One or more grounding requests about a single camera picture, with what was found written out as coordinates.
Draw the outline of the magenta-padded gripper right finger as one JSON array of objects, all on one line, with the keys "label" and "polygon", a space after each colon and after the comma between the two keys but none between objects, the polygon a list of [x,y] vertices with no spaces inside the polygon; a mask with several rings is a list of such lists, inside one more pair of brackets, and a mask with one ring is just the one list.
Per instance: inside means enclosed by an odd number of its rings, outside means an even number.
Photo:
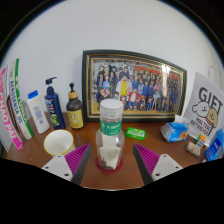
[{"label": "magenta-padded gripper right finger", "polygon": [[168,154],[157,154],[139,144],[133,144],[133,155],[145,185],[182,169]]}]

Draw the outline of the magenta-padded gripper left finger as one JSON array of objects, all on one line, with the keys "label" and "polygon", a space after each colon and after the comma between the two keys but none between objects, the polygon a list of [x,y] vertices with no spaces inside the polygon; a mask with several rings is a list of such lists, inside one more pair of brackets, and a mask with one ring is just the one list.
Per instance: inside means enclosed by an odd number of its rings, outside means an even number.
[{"label": "magenta-padded gripper left finger", "polygon": [[42,169],[79,185],[91,154],[91,144],[85,144],[66,155],[56,155]]}]

